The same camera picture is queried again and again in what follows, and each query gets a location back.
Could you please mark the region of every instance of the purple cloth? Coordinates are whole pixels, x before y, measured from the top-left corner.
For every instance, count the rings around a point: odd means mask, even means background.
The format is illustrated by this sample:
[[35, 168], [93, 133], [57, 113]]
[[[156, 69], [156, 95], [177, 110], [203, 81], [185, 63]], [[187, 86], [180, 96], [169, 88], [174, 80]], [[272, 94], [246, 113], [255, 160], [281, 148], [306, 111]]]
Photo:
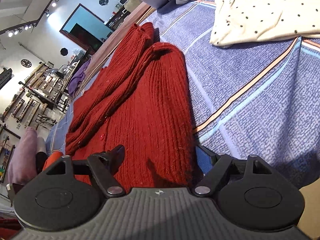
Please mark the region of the purple cloth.
[[69, 85], [68, 85], [68, 92], [70, 95], [72, 95], [80, 82], [82, 82], [85, 78], [85, 73], [84, 71], [87, 69], [89, 66], [91, 59], [87, 60], [85, 63], [82, 64], [82, 66], [79, 68], [79, 70], [76, 72], [76, 74], [71, 78]]
[[37, 132], [34, 128], [27, 127], [9, 163], [9, 183], [25, 185], [37, 176], [36, 151]]

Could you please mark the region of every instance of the round black pad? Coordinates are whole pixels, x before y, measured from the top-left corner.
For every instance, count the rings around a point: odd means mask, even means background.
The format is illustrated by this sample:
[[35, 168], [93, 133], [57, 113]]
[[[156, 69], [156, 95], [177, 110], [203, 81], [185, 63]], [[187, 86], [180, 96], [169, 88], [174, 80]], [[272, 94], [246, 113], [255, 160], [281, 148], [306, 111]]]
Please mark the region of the round black pad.
[[61, 158], [26, 184], [13, 200], [23, 225], [63, 231], [89, 221], [100, 207], [99, 193], [73, 176], [71, 158]]
[[[251, 230], [278, 230], [297, 224], [304, 210], [302, 194], [261, 158], [253, 164], [254, 159], [248, 158], [242, 179], [218, 192], [221, 213], [232, 223]], [[265, 173], [254, 173], [255, 166]]]

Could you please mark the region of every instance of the bed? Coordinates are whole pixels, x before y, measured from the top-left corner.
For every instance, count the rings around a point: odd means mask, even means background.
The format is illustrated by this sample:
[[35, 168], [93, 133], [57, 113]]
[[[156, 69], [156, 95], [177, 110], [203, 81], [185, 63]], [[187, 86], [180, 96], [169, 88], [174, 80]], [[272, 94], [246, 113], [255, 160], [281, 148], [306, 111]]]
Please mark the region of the bed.
[[[240, 159], [257, 154], [298, 188], [310, 184], [320, 175], [320, 40], [214, 47], [214, 12], [214, 0], [171, 1], [144, 21], [185, 55], [197, 143]], [[73, 104], [52, 128], [48, 154], [65, 152], [72, 117]], [[210, 162], [198, 158], [206, 173]]]

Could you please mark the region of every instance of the white wall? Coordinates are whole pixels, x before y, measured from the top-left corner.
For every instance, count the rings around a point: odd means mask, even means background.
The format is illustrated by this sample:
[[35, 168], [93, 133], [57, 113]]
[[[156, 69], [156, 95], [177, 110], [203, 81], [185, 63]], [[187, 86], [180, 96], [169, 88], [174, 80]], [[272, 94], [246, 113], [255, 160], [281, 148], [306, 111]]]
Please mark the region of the white wall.
[[[70, 59], [73, 49], [81, 49], [59, 32], [79, 3], [107, 21], [117, 2], [118, 0], [109, 0], [107, 5], [101, 6], [99, 0], [59, 0], [55, 8], [49, 8], [51, 15], [48, 18], [42, 17], [32, 34], [21, 33], [20, 41], [40, 57], [54, 63], [55, 67], [60, 67]], [[61, 48], [67, 48], [69, 55], [62, 57]]]
[[[1, 36], [1, 42], [6, 49], [0, 47], [0, 71], [3, 67], [12, 69], [14, 77], [0, 89], [0, 112], [3, 113], [6, 107], [10, 104], [14, 94], [19, 91], [21, 85], [19, 81], [24, 79], [39, 65], [41, 61], [36, 56], [25, 50], [18, 44], [18, 34], [9, 38], [6, 34]], [[21, 65], [22, 59], [31, 61], [32, 66], [25, 68]]]

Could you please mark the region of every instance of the round wall decoration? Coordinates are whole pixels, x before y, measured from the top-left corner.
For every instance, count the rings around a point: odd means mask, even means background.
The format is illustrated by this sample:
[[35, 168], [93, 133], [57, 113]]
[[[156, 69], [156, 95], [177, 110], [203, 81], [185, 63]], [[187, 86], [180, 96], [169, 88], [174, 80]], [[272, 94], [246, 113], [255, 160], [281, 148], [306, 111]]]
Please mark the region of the round wall decoration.
[[107, 5], [109, 0], [99, 0], [100, 5]]
[[28, 59], [21, 60], [21, 65], [24, 67], [31, 67], [32, 66], [30, 60], [28, 60]]

